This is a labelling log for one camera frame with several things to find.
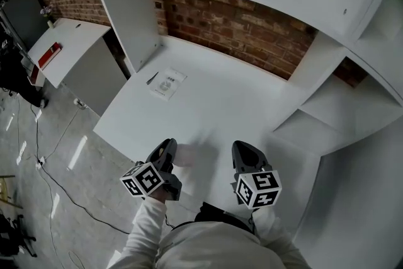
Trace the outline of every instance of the white jacket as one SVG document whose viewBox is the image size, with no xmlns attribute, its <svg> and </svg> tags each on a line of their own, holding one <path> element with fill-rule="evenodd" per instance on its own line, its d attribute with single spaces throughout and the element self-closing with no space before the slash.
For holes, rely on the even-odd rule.
<svg viewBox="0 0 403 269">
<path fill-rule="evenodd" d="M 165 213 L 163 203 L 145 199 L 122 256 L 111 269 L 310 268 L 269 207 L 253 213 L 259 238 L 229 224 L 196 222 L 160 241 Z"/>
</svg>

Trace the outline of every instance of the person's arm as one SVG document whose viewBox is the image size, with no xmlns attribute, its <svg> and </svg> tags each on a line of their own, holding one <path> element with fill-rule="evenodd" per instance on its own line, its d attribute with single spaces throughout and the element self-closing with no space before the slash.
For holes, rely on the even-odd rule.
<svg viewBox="0 0 403 269">
<path fill-rule="evenodd" d="M 167 193 L 158 188 L 151 196 L 143 201 L 122 255 L 110 269 L 153 268 L 165 219 Z"/>
<path fill-rule="evenodd" d="M 263 207 L 255 211 L 253 221 L 261 244 L 273 250 L 287 269 L 310 269 L 272 207 Z"/>
</svg>

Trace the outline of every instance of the gray floor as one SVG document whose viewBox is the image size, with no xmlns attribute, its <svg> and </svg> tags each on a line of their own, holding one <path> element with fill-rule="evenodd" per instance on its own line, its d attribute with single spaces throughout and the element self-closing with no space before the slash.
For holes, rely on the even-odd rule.
<svg viewBox="0 0 403 269">
<path fill-rule="evenodd" d="M 78 110 L 67 89 L 54 89 L 46 84 L 45 94 L 50 103 L 38 119 L 38 155 L 48 156 L 45 169 L 76 203 L 85 206 L 95 217 L 123 231 L 130 231 L 140 201 L 128 194 L 119 177 L 132 162 L 92 131 L 99 117 L 88 109 Z M 38 113 L 39 109 L 33 107 L 33 111 Z M 0 174 L 16 175 L 16 179 L 7 181 L 10 194 L 24 208 L 18 213 L 25 216 L 23 222 L 28 234 L 37 238 L 32 247 L 38 258 L 31 258 L 27 252 L 14 258 L 24 269 L 76 268 L 70 254 L 78 268 L 82 266 L 75 255 L 86 269 L 107 268 L 113 255 L 122 251 L 127 235 L 90 218 L 43 171 L 36 169 L 36 126 L 30 105 L 20 96 L 9 97 L 0 90 Z M 17 164 L 24 142 L 26 148 Z M 69 170 L 68 166 L 74 160 L 76 163 Z M 53 210 L 49 187 L 41 176 L 51 186 L 55 206 L 59 199 Z M 199 206 L 183 195 L 180 204 L 168 204 L 168 219 L 173 225 L 193 220 Z M 6 216 L 16 215 L 16 209 L 3 203 L 0 203 L 0 209 Z M 63 267 L 52 246 L 50 222 Z M 163 234 L 169 231 L 165 227 Z"/>
</svg>

